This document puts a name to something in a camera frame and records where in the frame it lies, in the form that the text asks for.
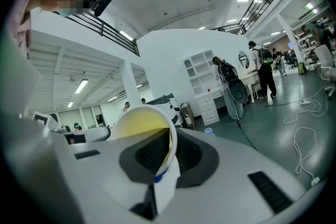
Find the paper cup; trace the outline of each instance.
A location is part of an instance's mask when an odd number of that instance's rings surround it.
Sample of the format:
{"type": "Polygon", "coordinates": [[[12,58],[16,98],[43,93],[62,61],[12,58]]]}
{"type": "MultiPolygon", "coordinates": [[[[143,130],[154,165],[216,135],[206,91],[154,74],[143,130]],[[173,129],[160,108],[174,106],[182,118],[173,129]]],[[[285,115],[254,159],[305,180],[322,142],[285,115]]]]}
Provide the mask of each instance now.
{"type": "Polygon", "coordinates": [[[112,139],[137,135],[153,129],[170,129],[170,149],[156,176],[163,174],[173,161],[177,148],[176,128],[161,109],[153,105],[141,105],[126,111],[115,123],[112,139]]]}

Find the gray floor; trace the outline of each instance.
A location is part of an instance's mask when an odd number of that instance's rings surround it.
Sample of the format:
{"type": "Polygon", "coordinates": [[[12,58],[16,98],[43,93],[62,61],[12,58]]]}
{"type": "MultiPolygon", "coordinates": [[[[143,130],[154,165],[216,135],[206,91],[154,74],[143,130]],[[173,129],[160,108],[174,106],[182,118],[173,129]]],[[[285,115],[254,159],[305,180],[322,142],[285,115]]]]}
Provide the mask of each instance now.
{"type": "MultiPolygon", "coordinates": [[[[316,77],[314,71],[304,75],[298,75],[297,69],[293,70],[286,77],[274,75],[277,88],[277,98],[274,104],[283,104],[298,101],[315,94],[323,85],[328,84],[316,77]]],[[[313,98],[322,104],[321,111],[326,107],[325,93],[323,90],[313,98]]],[[[299,157],[293,145],[291,130],[293,125],[284,125],[286,117],[296,118],[299,111],[312,109],[313,105],[301,106],[299,104],[289,104],[284,106],[270,106],[272,99],[256,100],[244,107],[244,116],[240,121],[241,126],[259,152],[280,164],[287,171],[297,176],[302,185],[308,189],[310,176],[304,171],[300,175],[295,174],[299,157]]],[[[207,127],[211,127],[215,135],[226,139],[238,141],[249,145],[243,133],[227,115],[226,109],[219,112],[220,121],[207,127]]],[[[304,162],[304,167],[312,172],[315,177],[324,179],[329,167],[335,157],[336,151],[336,94],[328,102],[328,111],[322,117],[315,117],[308,113],[299,115],[296,128],[308,127],[316,131],[317,147],[304,162]]],[[[196,129],[204,131],[202,119],[196,120],[196,129]]],[[[309,153],[314,145],[314,137],[311,131],[300,130],[297,134],[297,143],[300,146],[303,157],[309,153]]]]}

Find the white column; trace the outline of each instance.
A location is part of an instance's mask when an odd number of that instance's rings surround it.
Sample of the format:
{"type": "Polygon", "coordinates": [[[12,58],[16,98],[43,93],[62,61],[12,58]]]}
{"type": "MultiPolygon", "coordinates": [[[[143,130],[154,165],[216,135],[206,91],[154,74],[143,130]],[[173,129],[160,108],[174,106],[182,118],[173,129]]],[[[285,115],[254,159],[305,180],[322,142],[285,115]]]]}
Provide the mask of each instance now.
{"type": "Polygon", "coordinates": [[[79,108],[79,115],[80,115],[80,118],[82,119],[83,127],[86,130],[88,128],[88,126],[86,125],[86,121],[85,121],[85,117],[84,117],[82,108],[79,108]]]}
{"type": "Polygon", "coordinates": [[[124,63],[121,65],[120,72],[122,82],[124,83],[127,100],[130,102],[131,107],[142,105],[131,63],[129,61],[124,61],[124,63]]]}
{"type": "Polygon", "coordinates": [[[94,114],[94,110],[93,110],[93,107],[92,107],[92,106],[91,106],[91,112],[92,112],[92,116],[93,116],[94,122],[95,122],[95,124],[96,124],[96,128],[98,128],[99,125],[98,125],[98,122],[97,122],[97,119],[96,119],[96,115],[94,114]]]}
{"type": "Polygon", "coordinates": [[[298,59],[298,62],[306,62],[301,48],[299,47],[299,41],[295,39],[294,32],[290,28],[290,25],[286,22],[286,20],[280,15],[277,15],[277,19],[286,31],[286,34],[289,38],[289,41],[293,44],[293,49],[296,54],[296,58],[298,59]]]}

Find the ceiling light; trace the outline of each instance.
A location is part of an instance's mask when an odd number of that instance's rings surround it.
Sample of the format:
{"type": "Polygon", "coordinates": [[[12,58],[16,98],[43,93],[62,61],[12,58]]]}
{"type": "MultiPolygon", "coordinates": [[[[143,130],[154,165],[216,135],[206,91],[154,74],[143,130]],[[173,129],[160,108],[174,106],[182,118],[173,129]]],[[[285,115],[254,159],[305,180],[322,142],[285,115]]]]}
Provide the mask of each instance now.
{"type": "Polygon", "coordinates": [[[118,98],[117,96],[115,96],[115,97],[112,97],[110,100],[108,100],[108,102],[111,102],[111,101],[113,101],[115,98],[118,98]]]}
{"type": "Polygon", "coordinates": [[[119,33],[122,34],[124,37],[127,37],[130,41],[133,40],[133,38],[131,38],[129,35],[127,35],[123,30],[121,30],[119,33]]]}
{"type": "Polygon", "coordinates": [[[80,82],[79,86],[77,87],[77,90],[75,91],[75,93],[80,93],[80,91],[84,88],[84,86],[88,82],[89,81],[87,79],[82,79],[82,81],[80,82]]]}
{"type": "Polygon", "coordinates": [[[309,9],[314,8],[313,4],[311,4],[311,3],[308,3],[308,4],[306,5],[306,7],[309,8],[309,9]]]}

